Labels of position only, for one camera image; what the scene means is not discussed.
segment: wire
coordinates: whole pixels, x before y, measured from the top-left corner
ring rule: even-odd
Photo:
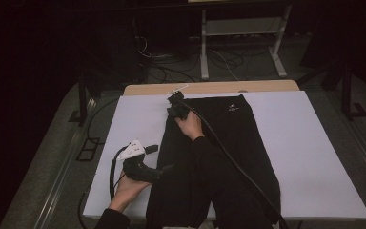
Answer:
[[[270,24],[270,27],[264,32],[264,33],[267,33],[273,26],[273,24],[275,23],[275,20],[277,19],[277,17],[274,18],[272,24]]]
[[[126,174],[123,174],[118,180],[117,180],[117,182],[115,182],[115,184],[114,184],[114,188],[115,188],[115,186],[117,186],[117,184],[118,184],[118,182],[120,182],[120,180],[125,176]]]
[[[303,223],[304,221],[300,221],[299,222],[299,224],[298,224],[298,226],[296,227],[296,229],[301,229],[301,226],[302,226],[302,223]]]
[[[174,71],[178,71],[178,72],[188,72],[188,71],[190,71],[190,70],[193,70],[196,66],[197,66],[197,64],[198,64],[198,60],[199,60],[199,56],[195,59],[195,61],[194,61],[194,64],[190,67],[190,68],[188,68],[188,69],[184,69],[184,70],[174,70]],[[170,62],[170,63],[158,63],[158,62],[155,62],[155,63],[152,63],[152,66],[161,66],[161,64],[162,65],[165,65],[165,64],[173,64],[173,63],[177,63],[177,61],[176,62]]]
[[[146,52],[144,53],[144,51],[148,48],[148,41],[147,39],[145,39],[145,37],[143,36],[137,36],[136,38],[142,39],[145,41],[145,46],[144,49],[142,49],[142,51],[138,51],[140,54],[142,54],[143,56],[147,57],[147,58],[152,58],[153,55],[150,52]]]
[[[168,74],[168,73],[166,73],[166,71],[164,71],[164,70],[161,70],[161,71],[163,72],[163,78],[162,78],[162,79],[158,78],[158,77],[157,77],[157,76],[155,76],[153,73],[149,73],[149,75],[150,75],[152,78],[154,78],[154,79],[156,79],[157,81],[159,81],[159,84],[163,84],[163,83],[165,83],[165,82],[170,83],[170,81],[166,79],[166,78],[167,78],[167,76],[168,76],[169,74]]]
[[[207,53],[207,55],[211,58],[211,61],[213,62],[213,64],[215,64],[216,65],[216,67],[218,67],[218,68],[221,68],[221,69],[225,69],[225,70],[228,70],[228,68],[225,68],[225,67],[221,67],[221,66],[219,66],[219,65],[217,65],[214,61],[213,61],[213,58],[215,58],[215,60],[216,61],[219,61],[219,62],[221,62],[221,63],[223,63],[223,64],[228,64],[228,65],[230,65],[231,67],[230,67],[230,69],[231,70],[233,70],[233,69],[236,69],[237,67],[239,67],[239,66],[241,66],[241,65],[243,65],[244,64],[244,59],[243,59],[243,56],[241,56],[241,55],[238,55],[238,54],[236,54],[236,53],[234,53],[234,55],[236,55],[236,57],[234,57],[234,58],[226,58],[226,57],[224,57],[225,58],[225,60],[224,59],[222,59],[221,60],[221,56],[220,55],[218,55],[218,54],[216,54],[214,51],[211,51],[210,53],[208,52]],[[234,60],[236,60],[236,59],[240,59],[240,63],[236,63]]]
[[[104,145],[106,143],[106,142],[97,142],[93,138],[91,138],[91,134],[90,134],[91,125],[92,125],[92,122],[93,122],[94,118],[97,116],[97,114],[99,114],[104,108],[106,108],[107,106],[112,104],[114,101],[117,101],[118,99],[119,98],[115,98],[112,101],[110,101],[110,102],[106,103],[105,105],[103,105],[103,107],[101,107],[99,110],[97,110],[97,112],[91,118],[91,121],[89,122],[89,125],[88,125],[88,130],[87,130],[87,140],[90,141],[91,143],[96,144],[96,145]]]
[[[186,54],[181,54],[178,52],[174,54],[155,55],[152,57],[152,62],[156,64],[174,64],[182,62],[195,54],[198,54],[197,48],[193,49],[192,51],[188,50]]]
[[[88,188],[85,190],[85,192],[82,194],[82,197],[79,199],[79,203],[78,203],[78,220],[79,220],[79,224],[82,226],[82,228],[84,229],[88,229],[85,225],[85,223],[82,220],[82,213],[81,213],[81,207],[82,207],[82,201],[85,197],[85,195],[91,190],[92,184],[88,185]]]
[[[221,41],[221,44],[222,44],[222,45],[223,45],[223,47],[224,47],[223,52],[226,52],[226,53],[229,53],[229,54],[232,54],[232,55],[236,55],[237,57],[244,57],[244,56],[257,56],[257,55],[264,54],[265,52],[267,52],[267,51],[268,51],[268,49],[267,49],[267,47],[266,47],[266,49],[264,49],[264,51],[263,51],[263,52],[254,53],[254,54],[246,54],[246,52],[248,52],[248,51],[250,51],[250,50],[252,50],[252,49],[253,49],[253,45],[254,45],[254,42],[253,42],[253,41],[251,41],[251,44],[249,45],[249,47],[248,47],[248,48],[245,48],[245,50],[244,50],[244,51],[242,51],[242,53],[236,53],[236,52],[232,51],[232,49],[227,48],[227,44],[226,44],[226,42],[225,42],[225,41]]]
[[[236,77],[236,75],[234,75],[234,73],[231,71],[231,68],[230,68],[230,66],[228,65],[228,63],[227,63],[227,60],[224,58],[224,56],[222,56],[219,52],[217,52],[217,51],[213,51],[213,52],[215,52],[215,53],[217,53],[224,61],[225,61],[225,64],[227,65],[227,68],[228,68],[228,71],[231,73],[231,75],[237,80],[237,81],[239,81],[239,79]]]
[[[170,72],[182,74],[182,75],[188,77],[194,83],[197,82],[196,79],[199,81],[199,79],[197,77],[190,76],[190,75],[188,75],[186,73],[183,73],[182,71],[179,71],[179,70],[173,70],[173,69],[170,69],[170,68],[167,68],[167,67],[163,67],[163,66],[160,66],[160,65],[156,65],[156,64],[152,64],[152,65],[150,65],[148,67],[157,68],[157,69],[159,69],[161,71],[170,71]]]
[[[277,213],[278,217],[279,217],[279,221],[282,223],[282,225],[280,224],[280,226],[282,226],[283,229],[287,229],[288,225],[285,222],[284,218],[281,216],[281,214],[278,212],[277,209],[275,209],[275,206],[272,204],[272,202],[267,198],[266,194],[263,192],[263,190],[254,182],[254,180],[252,180],[252,178],[246,173],[246,171],[234,160],[234,158],[232,157],[232,155],[228,152],[228,150],[225,148],[224,144],[222,143],[222,141],[219,139],[218,135],[216,134],[216,132],[214,131],[214,129],[212,128],[212,126],[210,125],[210,123],[204,118],[204,116],[202,116],[195,108],[191,107],[190,105],[186,104],[185,102],[183,102],[182,100],[179,99],[175,99],[172,97],[172,99],[178,103],[180,103],[181,105],[183,105],[184,107],[188,108],[190,111],[194,112],[203,122],[204,124],[206,124],[206,126],[209,128],[210,132],[213,134],[213,136],[215,137],[216,141],[218,142],[219,146],[221,147],[222,151],[224,152],[224,154],[227,156],[227,158],[229,159],[229,161],[234,165],[234,167],[240,172],[241,175],[243,175],[246,179],[248,179],[251,184],[258,190],[258,192],[265,198],[265,200],[269,203],[269,205],[272,207],[272,209]]]
[[[118,181],[114,184],[114,171],[115,171],[115,165],[117,164],[117,158],[121,154],[121,152],[123,152],[126,148],[127,148],[127,146],[125,146],[125,147],[121,148],[120,150],[118,150],[117,153],[115,154],[114,158],[112,159],[112,167],[110,168],[110,175],[109,175],[110,200],[112,200],[114,198],[115,185],[122,178],[121,177],[120,179],[118,179]]]

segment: human hand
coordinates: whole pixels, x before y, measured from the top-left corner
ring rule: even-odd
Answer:
[[[124,171],[122,171],[117,190],[114,193],[114,198],[112,199],[109,208],[121,213],[124,212],[138,194],[150,185],[149,182],[130,179],[125,175]]]
[[[186,119],[181,119],[179,117],[174,119],[180,130],[184,135],[188,136],[192,141],[195,141],[199,136],[204,136],[201,127],[201,119],[192,111],[189,111]]]

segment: fabric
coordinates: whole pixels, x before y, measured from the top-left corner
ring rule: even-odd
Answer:
[[[122,213],[112,209],[106,209],[100,220],[97,222],[95,229],[127,229],[130,220]]]
[[[218,228],[272,228],[260,202],[249,194],[220,149],[211,145],[206,137],[198,137],[193,142],[191,155],[213,203]]]
[[[185,99],[185,102],[204,116],[234,160],[279,211],[279,183],[257,130],[252,108],[246,99],[240,95]],[[214,135],[205,123],[203,123],[203,131],[212,146],[221,152]],[[157,168],[171,164],[174,167],[152,186],[147,208],[147,228],[156,229],[162,226],[198,228],[207,216],[210,202],[218,201],[213,199],[217,191],[204,181],[204,171],[195,166],[196,160],[191,154],[191,146],[191,141],[181,133],[174,118],[168,117]],[[207,164],[206,161],[202,161],[200,165],[203,166],[204,163]],[[247,196],[260,204],[263,216],[267,216],[271,223],[276,223],[278,215],[269,203],[249,180],[234,173],[239,182],[226,186],[225,191],[232,190],[234,195],[237,186],[243,185],[247,190]]]

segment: pants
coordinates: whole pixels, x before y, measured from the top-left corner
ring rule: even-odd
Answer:
[[[279,211],[279,183],[257,130],[252,108],[243,95],[194,98],[184,101],[204,116],[230,155]],[[204,122],[202,127],[205,137],[214,146],[219,147],[211,129]],[[198,228],[206,219],[210,199],[201,175],[196,171],[190,147],[189,138],[181,133],[174,118],[168,117],[157,168],[168,165],[173,165],[173,168],[152,186],[147,208],[147,228],[160,229],[162,226]],[[250,195],[259,199],[271,223],[275,224],[278,215],[268,201],[248,179],[242,177],[242,181],[250,191]]]

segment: white table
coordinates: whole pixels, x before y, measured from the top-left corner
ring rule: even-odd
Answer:
[[[243,93],[280,182],[285,219],[366,219],[366,207],[302,91]],[[185,97],[235,94],[185,94]],[[170,107],[169,94],[122,96],[104,147],[83,215],[99,218],[110,202],[109,172],[115,153],[138,138],[144,146],[161,144]],[[155,167],[157,153],[145,163]],[[121,171],[118,162],[116,176]],[[145,217],[150,188],[125,211]],[[209,218],[214,218],[211,209]]]

